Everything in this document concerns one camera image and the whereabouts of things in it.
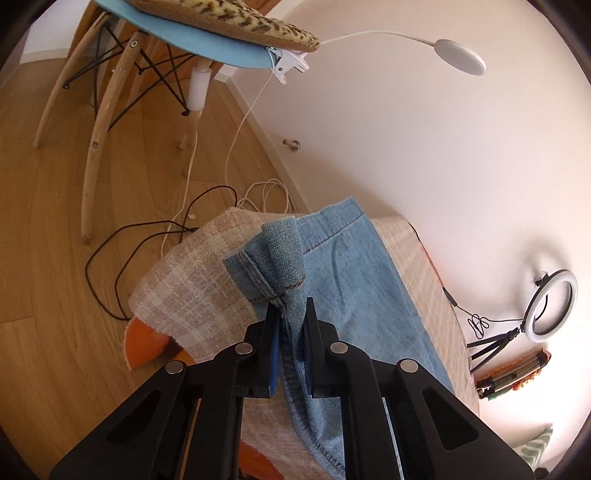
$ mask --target baseboard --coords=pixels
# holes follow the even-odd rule
[[[49,59],[65,59],[68,56],[69,48],[54,48],[52,50],[32,51],[25,53],[21,57],[21,65],[32,61],[49,60]]]
[[[218,80],[223,83],[227,83],[234,72],[237,71],[236,67],[230,67],[230,65],[223,65],[220,71],[217,73],[215,80]]]
[[[242,112],[248,112],[248,108],[250,106],[242,97],[240,90],[238,90],[232,78],[230,77],[225,83],[230,89],[230,92],[232,92],[232,95],[236,99],[236,103],[238,104]],[[271,139],[268,137],[268,135],[256,121],[256,118],[252,113],[248,115],[246,120],[254,130],[254,133],[256,137],[259,139],[259,142],[261,142],[263,149],[265,150],[267,156],[269,157],[269,160],[271,161],[271,165],[273,165],[273,168],[275,168],[277,175],[279,175],[279,179],[287,186],[287,189],[290,192],[291,200],[293,201],[297,212],[310,213],[310,209],[306,205],[306,202],[304,201],[304,198],[301,195],[296,184],[293,182],[290,175],[287,173],[287,170],[285,169],[285,166],[283,165],[283,162],[281,161],[279,154],[277,153],[277,150],[273,146]]]

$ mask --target beige plaid fabric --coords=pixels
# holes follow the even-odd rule
[[[231,208],[172,249],[130,299],[134,314],[172,336],[196,362],[240,342],[255,313],[226,272],[223,258],[282,215]],[[373,220],[449,374],[457,397],[478,412],[457,319],[421,244],[402,217]],[[242,439],[286,480],[330,479],[300,442],[281,385],[269,400],[245,400]]]

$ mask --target blue gripper pad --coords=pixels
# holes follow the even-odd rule
[[[303,328],[304,367],[306,369],[306,392],[312,395],[312,348],[310,346],[310,330],[308,323],[304,322]]]
[[[271,342],[271,357],[269,359],[269,391],[271,396],[275,395],[277,383],[279,381],[279,322],[275,322],[275,331],[273,332],[273,341]]]

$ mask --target denim jeans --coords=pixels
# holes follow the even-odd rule
[[[280,376],[291,419],[306,448],[335,478],[345,478],[340,401],[306,393],[307,297],[314,297],[319,320],[334,324],[341,340],[391,364],[413,358],[453,391],[392,259],[352,198],[264,224],[225,265],[260,319],[269,301],[281,310]]]

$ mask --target striped pillow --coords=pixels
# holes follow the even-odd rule
[[[514,447],[513,450],[526,461],[526,463],[535,470],[540,462],[540,458],[546,450],[552,435],[552,425],[548,425],[546,429],[533,440]]]

